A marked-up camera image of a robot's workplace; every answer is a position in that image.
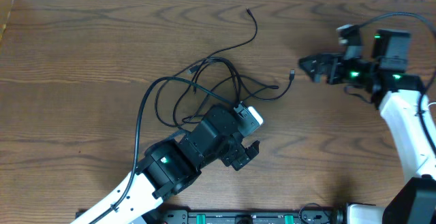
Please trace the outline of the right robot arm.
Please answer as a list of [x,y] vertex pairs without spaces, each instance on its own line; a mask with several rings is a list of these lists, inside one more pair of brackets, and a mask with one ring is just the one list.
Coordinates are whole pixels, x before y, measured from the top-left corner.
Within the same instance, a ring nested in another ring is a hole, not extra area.
[[371,60],[362,58],[357,25],[338,28],[345,52],[319,53],[299,60],[313,82],[322,76],[328,84],[364,89],[379,111],[398,152],[404,187],[386,207],[346,203],[334,211],[331,223],[434,223],[435,124],[419,76],[407,74],[411,35],[407,31],[379,29]]

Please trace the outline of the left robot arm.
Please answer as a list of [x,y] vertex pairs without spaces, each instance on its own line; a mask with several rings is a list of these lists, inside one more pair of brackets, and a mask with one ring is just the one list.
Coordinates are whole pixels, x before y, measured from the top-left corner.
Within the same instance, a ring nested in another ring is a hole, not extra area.
[[73,224],[132,223],[189,187],[202,168],[220,160],[238,171],[259,153],[259,142],[245,148],[242,141],[264,120],[252,106],[233,110],[213,106],[193,131],[174,133],[151,147],[134,172],[104,199],[77,217]]

